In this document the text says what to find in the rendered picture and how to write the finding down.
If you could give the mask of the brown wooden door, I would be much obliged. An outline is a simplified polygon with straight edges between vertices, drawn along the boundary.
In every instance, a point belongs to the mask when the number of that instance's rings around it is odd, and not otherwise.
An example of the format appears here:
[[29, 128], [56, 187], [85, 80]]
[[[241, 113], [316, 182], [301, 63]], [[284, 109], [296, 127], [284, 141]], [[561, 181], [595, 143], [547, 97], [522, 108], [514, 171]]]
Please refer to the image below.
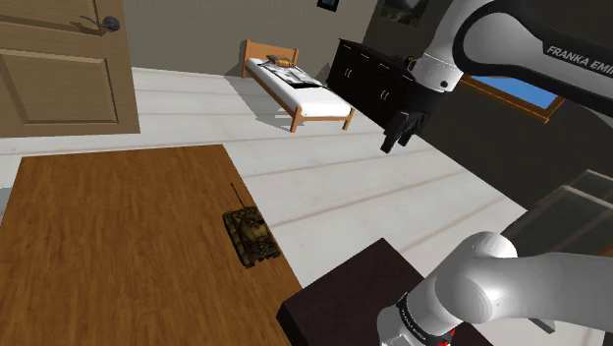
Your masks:
[[122, 0], [0, 0], [0, 138], [138, 132]]

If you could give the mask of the wooden bed with white mattress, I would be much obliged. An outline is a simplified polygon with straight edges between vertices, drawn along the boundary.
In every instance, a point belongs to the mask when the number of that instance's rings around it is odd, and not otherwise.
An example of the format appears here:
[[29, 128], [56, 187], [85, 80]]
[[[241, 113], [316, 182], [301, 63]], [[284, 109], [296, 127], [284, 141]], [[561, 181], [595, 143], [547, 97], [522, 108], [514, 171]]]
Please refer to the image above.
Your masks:
[[300, 49], [245, 40], [242, 78], [250, 75], [292, 118], [301, 122], [342, 121], [349, 129], [355, 108], [298, 67]]

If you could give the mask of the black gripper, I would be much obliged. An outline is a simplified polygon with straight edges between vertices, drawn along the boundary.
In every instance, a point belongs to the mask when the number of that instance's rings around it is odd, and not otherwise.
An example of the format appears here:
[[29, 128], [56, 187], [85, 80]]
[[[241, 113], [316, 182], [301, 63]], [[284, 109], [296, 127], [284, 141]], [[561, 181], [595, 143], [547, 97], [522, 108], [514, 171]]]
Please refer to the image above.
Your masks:
[[443, 92], [420, 84], [406, 84], [402, 88], [399, 112], [387, 125], [384, 131], [385, 140], [380, 149], [389, 153], [396, 141], [399, 145], [406, 146], [411, 136], [419, 131], [427, 115], [437, 109], [443, 95]]

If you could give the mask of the black cabinet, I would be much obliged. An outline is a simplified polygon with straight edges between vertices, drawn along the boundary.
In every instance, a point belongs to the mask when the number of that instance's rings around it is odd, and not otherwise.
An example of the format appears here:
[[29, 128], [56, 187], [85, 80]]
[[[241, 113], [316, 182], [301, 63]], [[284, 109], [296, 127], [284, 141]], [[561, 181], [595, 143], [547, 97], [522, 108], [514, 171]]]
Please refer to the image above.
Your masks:
[[413, 76], [401, 62], [342, 38], [326, 82], [329, 89], [383, 129], [417, 95]]

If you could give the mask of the camouflage toy tank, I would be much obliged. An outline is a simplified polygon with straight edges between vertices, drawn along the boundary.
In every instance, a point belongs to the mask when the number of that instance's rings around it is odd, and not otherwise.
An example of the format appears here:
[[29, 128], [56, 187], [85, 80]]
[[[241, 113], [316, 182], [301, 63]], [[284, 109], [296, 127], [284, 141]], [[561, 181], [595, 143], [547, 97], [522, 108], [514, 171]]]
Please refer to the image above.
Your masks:
[[230, 186], [242, 208], [224, 212], [222, 220], [242, 265], [251, 268], [257, 261], [280, 257], [282, 251], [259, 209], [245, 205], [235, 186]]

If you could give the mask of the wooden framed window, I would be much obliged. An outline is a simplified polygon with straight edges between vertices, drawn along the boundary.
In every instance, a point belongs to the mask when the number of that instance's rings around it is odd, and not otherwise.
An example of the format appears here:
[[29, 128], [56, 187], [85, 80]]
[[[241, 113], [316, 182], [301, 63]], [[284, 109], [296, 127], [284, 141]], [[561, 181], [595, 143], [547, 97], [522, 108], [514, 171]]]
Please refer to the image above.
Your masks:
[[565, 98], [517, 79], [463, 74], [460, 82], [546, 124]]

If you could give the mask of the dark robot stand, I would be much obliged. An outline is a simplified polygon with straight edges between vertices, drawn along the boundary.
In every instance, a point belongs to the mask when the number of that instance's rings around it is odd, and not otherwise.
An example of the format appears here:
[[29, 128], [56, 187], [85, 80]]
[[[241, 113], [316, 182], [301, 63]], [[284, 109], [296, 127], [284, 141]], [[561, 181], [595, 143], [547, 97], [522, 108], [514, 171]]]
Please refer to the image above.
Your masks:
[[292, 346], [424, 346], [396, 304], [432, 288], [381, 238], [284, 301], [276, 318]]

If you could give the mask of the large green wall picture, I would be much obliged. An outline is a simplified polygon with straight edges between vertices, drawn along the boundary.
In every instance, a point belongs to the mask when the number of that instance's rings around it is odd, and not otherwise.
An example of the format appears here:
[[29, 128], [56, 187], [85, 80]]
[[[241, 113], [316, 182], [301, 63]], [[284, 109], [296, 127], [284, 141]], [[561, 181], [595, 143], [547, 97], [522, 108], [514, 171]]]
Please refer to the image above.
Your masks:
[[384, 0], [380, 16], [384, 19], [415, 28], [430, 0]]

